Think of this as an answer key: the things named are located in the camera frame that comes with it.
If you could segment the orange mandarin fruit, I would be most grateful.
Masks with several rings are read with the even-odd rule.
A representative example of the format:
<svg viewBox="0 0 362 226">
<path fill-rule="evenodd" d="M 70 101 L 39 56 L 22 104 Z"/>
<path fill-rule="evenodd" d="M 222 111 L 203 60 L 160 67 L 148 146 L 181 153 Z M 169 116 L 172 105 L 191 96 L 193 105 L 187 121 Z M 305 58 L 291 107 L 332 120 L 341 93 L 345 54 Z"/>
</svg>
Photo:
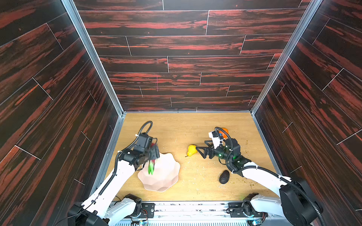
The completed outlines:
<svg viewBox="0 0 362 226">
<path fill-rule="evenodd" d="M 227 139 L 228 138 L 228 130 L 226 128 L 222 128 L 222 130 L 220 131 L 220 135 L 224 138 Z"/>
</svg>

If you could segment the dark avocado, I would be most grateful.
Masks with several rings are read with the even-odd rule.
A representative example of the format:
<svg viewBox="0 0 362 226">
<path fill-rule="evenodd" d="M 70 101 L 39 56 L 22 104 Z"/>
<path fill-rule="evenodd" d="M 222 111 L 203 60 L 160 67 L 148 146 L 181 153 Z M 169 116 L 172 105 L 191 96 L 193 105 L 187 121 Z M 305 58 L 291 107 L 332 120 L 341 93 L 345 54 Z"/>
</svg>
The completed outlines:
<svg viewBox="0 0 362 226">
<path fill-rule="evenodd" d="M 230 172 L 228 170 L 224 170 L 219 177 L 219 182 L 220 184 L 224 185 L 229 182 L 229 179 L 230 179 Z"/>
</svg>

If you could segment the red dragon fruit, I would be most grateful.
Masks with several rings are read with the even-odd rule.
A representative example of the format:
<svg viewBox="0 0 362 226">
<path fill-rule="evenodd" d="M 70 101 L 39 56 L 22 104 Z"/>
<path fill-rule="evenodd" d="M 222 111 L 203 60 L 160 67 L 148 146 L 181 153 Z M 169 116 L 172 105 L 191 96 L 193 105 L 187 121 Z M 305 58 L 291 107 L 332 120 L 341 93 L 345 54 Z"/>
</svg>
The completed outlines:
<svg viewBox="0 0 362 226">
<path fill-rule="evenodd" d="M 150 156 L 149 156 L 149 166 L 148 166 L 148 174 L 153 175 L 155 170 L 156 160 L 160 157 L 159 148 L 156 143 L 151 145 L 150 148 Z"/>
</svg>

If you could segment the yellow pear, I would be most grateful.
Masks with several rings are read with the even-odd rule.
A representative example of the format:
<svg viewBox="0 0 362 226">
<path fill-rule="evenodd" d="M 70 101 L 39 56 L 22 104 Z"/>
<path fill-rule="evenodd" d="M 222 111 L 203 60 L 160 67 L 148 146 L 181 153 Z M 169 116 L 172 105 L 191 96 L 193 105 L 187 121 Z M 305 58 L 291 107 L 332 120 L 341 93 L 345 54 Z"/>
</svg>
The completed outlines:
<svg viewBox="0 0 362 226">
<path fill-rule="evenodd" d="M 186 157 L 191 157 L 194 154 L 198 153 L 196 145 L 189 145 Z"/>
</svg>

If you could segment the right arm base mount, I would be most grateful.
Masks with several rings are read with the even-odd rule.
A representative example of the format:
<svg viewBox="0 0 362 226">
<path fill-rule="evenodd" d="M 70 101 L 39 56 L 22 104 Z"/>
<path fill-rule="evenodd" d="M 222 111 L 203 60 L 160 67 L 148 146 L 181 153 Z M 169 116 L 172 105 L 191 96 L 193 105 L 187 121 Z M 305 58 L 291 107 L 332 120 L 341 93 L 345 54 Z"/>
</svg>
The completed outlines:
<svg viewBox="0 0 362 226">
<path fill-rule="evenodd" d="M 226 209 L 226 213 L 230 214 L 232 218 L 260 218 L 262 217 L 262 213 L 257 212 L 251 204 L 251 200 L 253 197 L 259 195 L 259 193 L 251 193 L 246 198 L 244 198 L 241 202 L 230 202 L 228 203 L 228 208 Z"/>
</svg>

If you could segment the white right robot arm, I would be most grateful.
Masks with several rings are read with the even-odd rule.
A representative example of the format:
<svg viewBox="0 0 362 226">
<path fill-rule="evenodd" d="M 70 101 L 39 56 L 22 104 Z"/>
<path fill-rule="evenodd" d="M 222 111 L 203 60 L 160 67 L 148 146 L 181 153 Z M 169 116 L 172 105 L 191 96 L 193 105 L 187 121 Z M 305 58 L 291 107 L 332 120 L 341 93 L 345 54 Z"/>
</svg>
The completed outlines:
<svg viewBox="0 0 362 226">
<path fill-rule="evenodd" d="M 209 138 L 204 147 L 190 145 L 188 150 L 199 153 L 204 159 L 216 157 L 225 161 L 223 165 L 227 170 L 219 177 L 220 183 L 226 183 L 231 174 L 237 174 L 277 195 L 273 198 L 251 193 L 241 203 L 229 204 L 227 213 L 232 218 L 244 215 L 249 226 L 260 226 L 271 215 L 283 217 L 293 226 L 309 226 L 316 219 L 320 225 L 326 225 L 323 207 L 304 179 L 283 176 L 252 162 L 241 154 L 237 140 L 220 127 L 210 132 Z"/>
</svg>

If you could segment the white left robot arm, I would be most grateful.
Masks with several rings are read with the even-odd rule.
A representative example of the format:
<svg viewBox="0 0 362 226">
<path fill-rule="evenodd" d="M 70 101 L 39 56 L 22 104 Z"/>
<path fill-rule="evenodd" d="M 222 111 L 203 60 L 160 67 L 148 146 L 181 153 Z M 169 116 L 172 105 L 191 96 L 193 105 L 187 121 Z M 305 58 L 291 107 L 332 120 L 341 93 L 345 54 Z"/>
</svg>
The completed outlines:
<svg viewBox="0 0 362 226">
<path fill-rule="evenodd" d="M 181 165 L 171 153 L 160 153 L 157 139 L 146 132 L 124 150 L 118 152 L 113 171 L 99 188 L 82 204 L 74 205 L 68 212 L 70 226 L 114 226 L 126 217 L 142 214 L 142 199 L 128 194 L 114 206 L 111 202 L 126 181 L 140 168 L 139 179 L 145 189 L 164 192 L 179 179 Z"/>
</svg>

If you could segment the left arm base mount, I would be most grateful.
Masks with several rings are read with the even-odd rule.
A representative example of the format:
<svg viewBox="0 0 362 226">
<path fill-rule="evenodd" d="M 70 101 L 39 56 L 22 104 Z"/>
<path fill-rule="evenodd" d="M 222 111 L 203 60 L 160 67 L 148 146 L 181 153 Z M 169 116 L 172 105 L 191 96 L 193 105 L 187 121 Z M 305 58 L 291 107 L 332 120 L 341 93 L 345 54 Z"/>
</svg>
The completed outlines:
<svg viewBox="0 0 362 226">
<path fill-rule="evenodd" d="M 152 202 L 144 202 L 141 198 L 128 194 L 124 198 L 129 198 L 136 203 L 134 212 L 127 216 L 126 218 L 153 218 L 155 214 L 155 203 Z"/>
</svg>

